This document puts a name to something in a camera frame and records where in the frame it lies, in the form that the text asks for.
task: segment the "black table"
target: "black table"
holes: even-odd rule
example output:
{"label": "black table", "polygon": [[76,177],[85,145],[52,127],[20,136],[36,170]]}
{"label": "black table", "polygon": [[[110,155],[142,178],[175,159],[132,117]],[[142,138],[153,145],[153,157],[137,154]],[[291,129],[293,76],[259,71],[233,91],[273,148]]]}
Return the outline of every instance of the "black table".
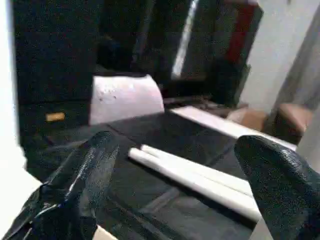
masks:
{"label": "black table", "polygon": [[234,156],[234,138],[171,112],[23,137],[28,172],[44,181],[74,148],[100,131],[113,132],[120,144],[110,186],[96,209],[98,223],[118,239],[151,239],[118,216],[119,201],[165,234],[172,236],[173,230],[174,239],[249,239],[253,222],[127,157],[130,148],[147,144],[246,178]]}

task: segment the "white cylindrical rod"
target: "white cylindrical rod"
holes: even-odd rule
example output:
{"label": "white cylindrical rod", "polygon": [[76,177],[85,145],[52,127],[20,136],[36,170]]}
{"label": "white cylindrical rod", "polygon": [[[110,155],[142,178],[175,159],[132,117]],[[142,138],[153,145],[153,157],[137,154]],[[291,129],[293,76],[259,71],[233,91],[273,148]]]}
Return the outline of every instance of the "white cylindrical rod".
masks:
{"label": "white cylindrical rod", "polygon": [[250,184],[238,177],[226,174],[224,172],[203,166],[199,163],[187,160],[185,158],[161,151],[148,145],[142,145],[141,150],[151,154],[167,163],[178,165],[180,168],[188,168],[188,170],[208,178],[218,184],[224,185],[240,193],[253,197]]}
{"label": "white cylindrical rod", "polygon": [[132,148],[128,155],[133,160],[167,176],[168,178],[213,201],[216,201],[221,205],[224,205],[246,218],[255,222],[258,222],[261,218],[256,201],[246,194],[221,185],[199,174],[186,171],[181,167],[168,164],[167,162],[137,148]]}

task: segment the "white pipe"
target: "white pipe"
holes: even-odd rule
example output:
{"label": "white pipe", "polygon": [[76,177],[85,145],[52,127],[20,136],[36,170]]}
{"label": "white pipe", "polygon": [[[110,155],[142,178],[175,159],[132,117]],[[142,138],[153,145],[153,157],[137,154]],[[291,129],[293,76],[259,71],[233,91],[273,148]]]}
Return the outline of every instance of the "white pipe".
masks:
{"label": "white pipe", "polygon": [[199,174],[188,172],[161,159],[152,156],[137,148],[129,151],[129,157],[133,160],[169,177],[170,179],[183,184],[184,186],[216,201],[219,204],[258,222],[261,218],[256,201],[243,193],[229,187],[211,181]]}
{"label": "white pipe", "polygon": [[180,168],[188,168],[189,171],[199,174],[211,181],[224,185],[230,189],[253,197],[253,193],[248,181],[242,180],[238,177],[226,174],[224,172],[212,169],[207,166],[203,166],[199,163],[187,160],[185,158],[161,151],[148,145],[142,145],[141,150],[151,154],[168,164],[178,165]]}

